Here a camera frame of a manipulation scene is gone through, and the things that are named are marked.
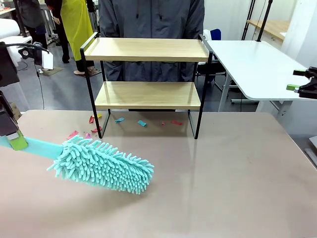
turquoise microfiber duster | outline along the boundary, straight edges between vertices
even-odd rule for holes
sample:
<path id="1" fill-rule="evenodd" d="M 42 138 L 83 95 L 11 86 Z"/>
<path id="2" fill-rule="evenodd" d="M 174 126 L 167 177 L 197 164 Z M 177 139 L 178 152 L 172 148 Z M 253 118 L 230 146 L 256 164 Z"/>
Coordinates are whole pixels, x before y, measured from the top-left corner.
<path id="1" fill-rule="evenodd" d="M 55 169 L 56 177 L 112 190 L 140 194 L 152 178 L 154 166 L 132 154 L 119 152 L 108 143 L 75 136 L 62 145 L 25 138 L 28 147 L 22 151 L 54 159 L 47 169 Z M 10 146 L 0 137 L 0 145 Z"/>

gray floor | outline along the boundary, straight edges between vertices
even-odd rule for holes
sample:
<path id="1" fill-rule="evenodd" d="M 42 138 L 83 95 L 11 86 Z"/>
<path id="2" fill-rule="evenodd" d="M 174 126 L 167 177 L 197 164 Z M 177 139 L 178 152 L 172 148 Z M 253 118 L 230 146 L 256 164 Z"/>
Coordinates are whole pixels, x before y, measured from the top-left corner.
<path id="1" fill-rule="evenodd" d="M 54 55 L 54 66 L 63 67 L 63 70 L 50 76 L 40 76 L 43 89 L 43 98 L 45 109 L 47 110 L 91 110 L 91 104 L 86 84 L 86 79 L 81 76 L 76 76 L 73 71 L 76 69 L 75 61 L 71 58 L 69 64 L 63 64 L 61 61 L 61 47 L 51 47 L 49 50 Z M 32 59 L 24 60 L 28 67 L 25 70 L 18 72 L 20 84 L 25 97 L 30 104 L 31 109 L 42 109 L 42 96 L 39 80 L 36 76 Z M 24 68 L 25 64 L 21 63 L 18 69 Z M 96 67 L 100 69 L 100 65 L 96 62 Z M 198 93 L 201 95 L 203 87 L 203 78 L 198 80 Z M 224 77 L 216 78 L 218 85 L 224 84 Z M 92 89 L 96 98 L 97 93 L 102 84 L 102 75 L 98 74 L 91 78 Z M 209 85 L 207 90 L 206 102 L 204 111 L 217 112 L 221 98 L 221 91 Z M 254 112 L 256 105 L 240 104 L 232 105 L 229 99 L 241 99 L 241 93 L 230 92 L 225 105 L 225 111 L 239 112 Z"/>

drawstring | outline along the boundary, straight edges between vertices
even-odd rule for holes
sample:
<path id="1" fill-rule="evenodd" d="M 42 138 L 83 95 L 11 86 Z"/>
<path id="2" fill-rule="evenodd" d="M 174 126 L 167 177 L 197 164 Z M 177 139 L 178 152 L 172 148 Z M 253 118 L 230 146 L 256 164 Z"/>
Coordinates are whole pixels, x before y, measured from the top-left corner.
<path id="1" fill-rule="evenodd" d="M 159 15 L 159 19 L 162 20 L 162 15 L 160 13 L 160 0 L 158 0 L 158 15 Z"/>
<path id="2" fill-rule="evenodd" d="M 159 15 L 160 20 L 162 20 L 162 15 L 160 13 L 160 4 L 161 4 L 161 2 L 160 2 L 160 0 L 158 0 L 158 9 L 159 9 L 158 15 Z M 140 10 L 140 0 L 137 0 L 137 15 L 136 15 L 137 18 L 139 18 L 139 10 Z"/>
<path id="3" fill-rule="evenodd" d="M 137 18 L 139 18 L 139 6 L 140 6 L 140 0 L 137 2 Z"/>

blue chair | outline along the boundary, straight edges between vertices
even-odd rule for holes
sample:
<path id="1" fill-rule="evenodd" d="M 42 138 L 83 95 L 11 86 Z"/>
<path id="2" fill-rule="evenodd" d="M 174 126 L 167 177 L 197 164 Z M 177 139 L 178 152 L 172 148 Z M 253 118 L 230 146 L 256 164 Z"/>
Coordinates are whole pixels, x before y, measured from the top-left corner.
<path id="1" fill-rule="evenodd" d="M 219 29 L 214 29 L 210 31 L 210 33 L 211 33 L 211 39 L 213 41 L 221 40 L 221 31 Z M 222 64 L 220 63 L 220 61 L 217 59 L 216 56 L 214 56 L 214 60 L 211 62 L 211 65 L 212 65 L 211 76 L 213 77 L 210 82 L 215 80 L 216 75 L 223 75 L 225 77 L 227 76 L 225 68 L 222 66 Z M 206 76 L 206 71 L 207 71 L 207 65 L 199 64 L 197 66 L 197 74 L 196 74 L 197 78 L 198 76 Z M 216 83 L 216 81 L 214 82 L 214 84 L 220 91 L 222 91 L 222 88 Z"/>

hand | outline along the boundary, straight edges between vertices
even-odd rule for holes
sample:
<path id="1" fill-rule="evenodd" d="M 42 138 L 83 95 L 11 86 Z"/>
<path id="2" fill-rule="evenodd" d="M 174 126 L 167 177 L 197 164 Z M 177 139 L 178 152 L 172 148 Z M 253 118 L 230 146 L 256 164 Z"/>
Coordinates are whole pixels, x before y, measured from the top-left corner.
<path id="1" fill-rule="evenodd" d="M 58 18 L 54 17 L 54 16 L 53 16 L 53 18 L 54 18 L 54 22 L 55 22 L 57 25 L 59 25 L 59 24 L 60 24 L 60 20 L 59 20 Z"/>

